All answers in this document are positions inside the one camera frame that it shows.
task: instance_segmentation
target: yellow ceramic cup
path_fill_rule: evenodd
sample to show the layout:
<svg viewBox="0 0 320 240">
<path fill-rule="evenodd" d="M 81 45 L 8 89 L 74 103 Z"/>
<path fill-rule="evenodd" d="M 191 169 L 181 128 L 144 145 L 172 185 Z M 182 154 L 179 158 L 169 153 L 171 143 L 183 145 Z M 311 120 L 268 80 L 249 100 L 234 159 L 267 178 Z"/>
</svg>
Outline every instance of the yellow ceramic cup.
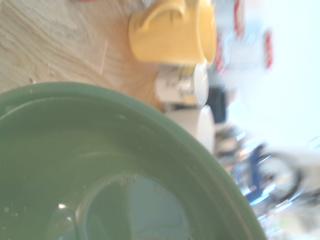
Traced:
<svg viewBox="0 0 320 240">
<path fill-rule="evenodd" d="M 157 0 L 131 16 L 128 34 L 132 52 L 142 62 L 210 65 L 215 59 L 211 0 Z"/>
</svg>

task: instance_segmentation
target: white mug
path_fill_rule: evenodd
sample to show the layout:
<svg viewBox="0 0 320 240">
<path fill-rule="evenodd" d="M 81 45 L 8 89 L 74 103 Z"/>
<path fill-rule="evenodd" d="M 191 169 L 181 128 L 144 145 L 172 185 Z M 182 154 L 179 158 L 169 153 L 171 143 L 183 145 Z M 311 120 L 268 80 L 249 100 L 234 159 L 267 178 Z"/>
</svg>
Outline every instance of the white mug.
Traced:
<svg viewBox="0 0 320 240">
<path fill-rule="evenodd" d="M 166 104 L 204 106 L 209 94 L 206 65 L 163 67 L 156 77 L 155 92 Z"/>
<path fill-rule="evenodd" d="M 208 105 L 205 105 L 201 109 L 180 109 L 166 112 L 165 115 L 183 127 L 213 154 L 215 122 L 211 108 Z"/>
</svg>

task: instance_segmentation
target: mug handle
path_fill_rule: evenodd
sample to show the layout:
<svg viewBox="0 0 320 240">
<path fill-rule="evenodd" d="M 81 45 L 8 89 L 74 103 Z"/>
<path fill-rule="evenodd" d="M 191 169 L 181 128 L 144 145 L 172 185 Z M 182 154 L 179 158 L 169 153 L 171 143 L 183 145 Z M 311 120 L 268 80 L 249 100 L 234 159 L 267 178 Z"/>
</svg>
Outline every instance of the mug handle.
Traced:
<svg viewBox="0 0 320 240">
<path fill-rule="evenodd" d="M 175 10 L 184 17 L 186 12 L 185 0 L 158 0 L 144 14 L 139 26 L 139 30 L 146 31 L 149 28 L 149 23 L 157 15 L 164 11 Z"/>
</svg>

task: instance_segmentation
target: kitchen counter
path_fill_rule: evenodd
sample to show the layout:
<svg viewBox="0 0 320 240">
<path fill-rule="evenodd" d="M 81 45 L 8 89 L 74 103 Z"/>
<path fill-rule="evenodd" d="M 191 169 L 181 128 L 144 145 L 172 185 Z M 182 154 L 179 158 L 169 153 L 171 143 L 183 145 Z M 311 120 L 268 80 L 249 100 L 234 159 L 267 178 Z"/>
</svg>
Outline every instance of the kitchen counter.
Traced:
<svg viewBox="0 0 320 240">
<path fill-rule="evenodd" d="M 130 51 L 130 15 L 142 0 L 0 0 L 0 93 L 34 83 L 113 89 L 159 110 L 156 64 Z"/>
</svg>

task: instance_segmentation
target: green bowl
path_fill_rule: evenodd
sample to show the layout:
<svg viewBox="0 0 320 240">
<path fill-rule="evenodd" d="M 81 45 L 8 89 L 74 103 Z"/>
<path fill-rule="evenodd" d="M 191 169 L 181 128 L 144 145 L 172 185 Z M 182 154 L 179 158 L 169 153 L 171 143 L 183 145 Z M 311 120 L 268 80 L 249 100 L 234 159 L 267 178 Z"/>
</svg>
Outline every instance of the green bowl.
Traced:
<svg viewBox="0 0 320 240">
<path fill-rule="evenodd" d="M 263 240 L 248 202 L 177 124 L 77 83 L 0 95 L 1 240 Z"/>
</svg>

